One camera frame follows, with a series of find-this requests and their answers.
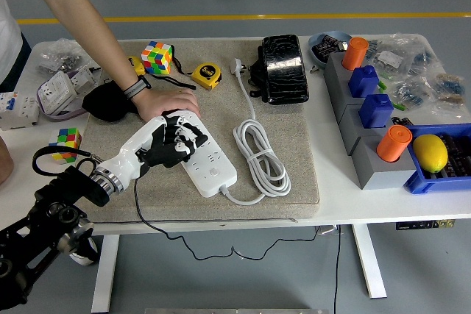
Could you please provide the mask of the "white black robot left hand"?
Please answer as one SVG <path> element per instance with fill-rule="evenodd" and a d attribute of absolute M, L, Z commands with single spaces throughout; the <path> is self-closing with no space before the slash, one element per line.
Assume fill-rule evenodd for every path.
<path fill-rule="evenodd" d="M 91 174 L 106 192 L 122 193 L 130 182 L 143 176 L 149 168 L 171 168 L 191 155 L 208 140 L 199 128 L 182 114 L 158 116 L 140 128 L 119 153 L 98 165 Z"/>

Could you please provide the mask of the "person's left hand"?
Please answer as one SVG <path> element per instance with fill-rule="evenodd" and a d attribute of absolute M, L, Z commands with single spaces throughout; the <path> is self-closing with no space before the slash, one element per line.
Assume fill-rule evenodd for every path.
<path fill-rule="evenodd" d="M 177 90 L 144 89 L 132 97 L 131 101 L 145 122 L 174 110 L 190 110 L 197 116 L 201 116 L 196 96 L 188 88 Z"/>

